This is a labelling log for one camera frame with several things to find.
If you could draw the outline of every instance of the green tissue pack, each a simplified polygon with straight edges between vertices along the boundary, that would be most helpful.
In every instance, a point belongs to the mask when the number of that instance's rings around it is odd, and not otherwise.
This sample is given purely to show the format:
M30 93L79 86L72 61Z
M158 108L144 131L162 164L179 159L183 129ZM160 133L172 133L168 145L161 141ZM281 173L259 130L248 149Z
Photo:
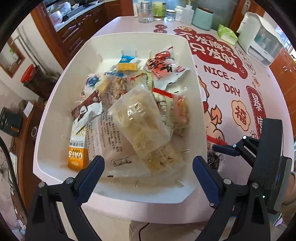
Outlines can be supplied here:
M220 39L230 43L233 46L237 43L238 38L230 28L220 24L217 31Z

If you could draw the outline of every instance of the black air fryer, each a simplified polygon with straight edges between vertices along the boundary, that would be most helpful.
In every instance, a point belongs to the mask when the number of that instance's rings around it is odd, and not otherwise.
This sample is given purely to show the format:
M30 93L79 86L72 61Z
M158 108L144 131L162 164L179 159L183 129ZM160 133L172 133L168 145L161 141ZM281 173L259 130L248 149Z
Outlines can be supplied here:
M17 137L22 127L22 115L3 107L0 114L0 130Z

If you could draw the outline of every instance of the plastic storage tray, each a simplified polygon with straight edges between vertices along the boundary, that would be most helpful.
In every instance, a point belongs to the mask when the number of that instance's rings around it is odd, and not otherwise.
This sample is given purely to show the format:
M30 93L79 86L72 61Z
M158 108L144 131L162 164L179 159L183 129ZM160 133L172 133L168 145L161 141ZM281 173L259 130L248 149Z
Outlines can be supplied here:
M159 33L120 33L93 37L79 50L58 80L43 113L35 146L33 172L48 185L63 182L77 172L67 167L69 139L72 127L71 110L79 100L90 73L106 72L119 62L121 51L136 50L144 64L150 56L174 47L177 64L189 68L177 83L169 85L174 93L189 89L190 126L184 138L174 138L185 154L186 167L173 178L161 182L157 178L101 178L91 199L97 203L100 195L109 198L148 203L180 203L199 185L192 171L197 155L207 156L204 111L200 87L188 41L180 36Z

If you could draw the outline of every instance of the pink table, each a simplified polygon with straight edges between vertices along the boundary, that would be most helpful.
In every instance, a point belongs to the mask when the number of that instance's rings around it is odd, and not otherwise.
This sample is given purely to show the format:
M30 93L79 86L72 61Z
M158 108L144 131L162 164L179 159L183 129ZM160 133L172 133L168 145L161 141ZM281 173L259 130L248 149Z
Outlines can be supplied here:
M281 119L283 152L294 159L291 121L279 85L271 70L247 56L238 44L234 47L221 41L214 30L185 27L176 21L143 24L132 16L116 18L95 36L123 32L160 32L186 38L199 76L207 134L234 144L243 135L259 138L262 118ZM250 171L241 157L227 157L221 175L237 184L246 184ZM102 197L98 209L109 216L152 223L204 221L213 212L200 187L180 204L135 203Z

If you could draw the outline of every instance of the red lid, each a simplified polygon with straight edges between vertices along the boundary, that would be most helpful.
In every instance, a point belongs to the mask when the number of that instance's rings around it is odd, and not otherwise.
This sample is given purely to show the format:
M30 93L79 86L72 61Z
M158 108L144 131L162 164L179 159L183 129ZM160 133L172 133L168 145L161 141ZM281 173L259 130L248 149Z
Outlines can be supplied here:
M36 69L34 67L33 64L31 64L26 72L24 73L24 75L22 76L22 79L21 79L21 82L22 83L25 83L25 82L28 82L32 79L32 77L34 76L34 74L36 73Z

